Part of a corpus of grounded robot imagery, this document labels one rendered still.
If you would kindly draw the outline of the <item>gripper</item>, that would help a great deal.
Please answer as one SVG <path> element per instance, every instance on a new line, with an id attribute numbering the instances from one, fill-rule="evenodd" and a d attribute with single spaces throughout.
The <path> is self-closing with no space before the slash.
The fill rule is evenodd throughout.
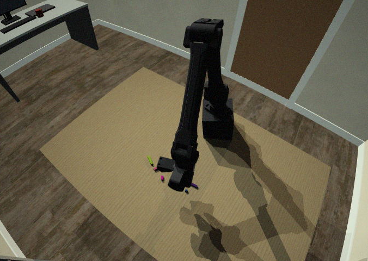
<path id="1" fill-rule="evenodd" d="M 189 179 L 186 183 L 186 186 L 187 188 L 190 188 L 191 184 L 192 184 L 192 179 L 193 179 L 193 175 L 194 175 L 194 169 L 195 169 L 195 165 L 194 165 L 194 168 L 193 168 L 193 171 L 191 173 L 189 173 Z"/>

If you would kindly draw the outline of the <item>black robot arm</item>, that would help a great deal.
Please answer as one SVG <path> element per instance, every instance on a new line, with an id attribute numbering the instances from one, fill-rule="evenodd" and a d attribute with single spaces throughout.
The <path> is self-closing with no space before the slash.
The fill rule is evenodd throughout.
<path id="1" fill-rule="evenodd" d="M 204 100 L 209 101 L 205 110 L 219 119 L 231 112 L 231 107 L 226 105 L 228 84 L 223 84 L 221 76 L 223 25 L 222 19 L 201 18 L 185 30 L 183 46 L 190 48 L 191 55 L 180 123 L 171 148 L 172 159 L 160 156 L 157 163 L 157 170 L 173 171 L 168 186 L 179 192 L 183 192 L 199 158 L 197 126 L 203 90 Z M 205 83 L 206 71 L 208 81 Z"/>

